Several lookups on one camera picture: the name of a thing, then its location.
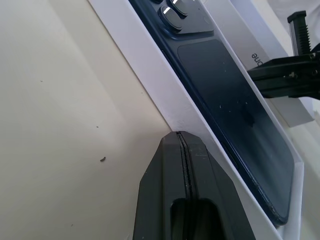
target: beige surface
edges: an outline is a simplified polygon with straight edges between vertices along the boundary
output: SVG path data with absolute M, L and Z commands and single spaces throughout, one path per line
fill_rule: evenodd
M 0 29 L 0 239 L 127 239 L 165 121 L 86 0 L 2 1 Z

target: phone box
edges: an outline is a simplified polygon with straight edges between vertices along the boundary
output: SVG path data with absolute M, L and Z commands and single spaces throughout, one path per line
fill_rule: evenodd
M 207 11 L 246 70 L 272 59 L 293 56 L 291 38 L 267 0 L 203 0 Z M 289 127 L 314 120 L 309 97 L 278 97 L 266 100 L 274 105 Z
M 272 225 L 249 191 L 129 1 L 89 1 L 171 129 L 173 131 L 187 131 L 200 137 L 212 156 L 230 176 L 256 239 L 298 240 L 301 224 L 304 163 L 217 25 L 214 23 L 215 33 L 221 37 L 258 99 L 284 137 L 294 157 L 295 168 L 289 221 L 278 229 Z

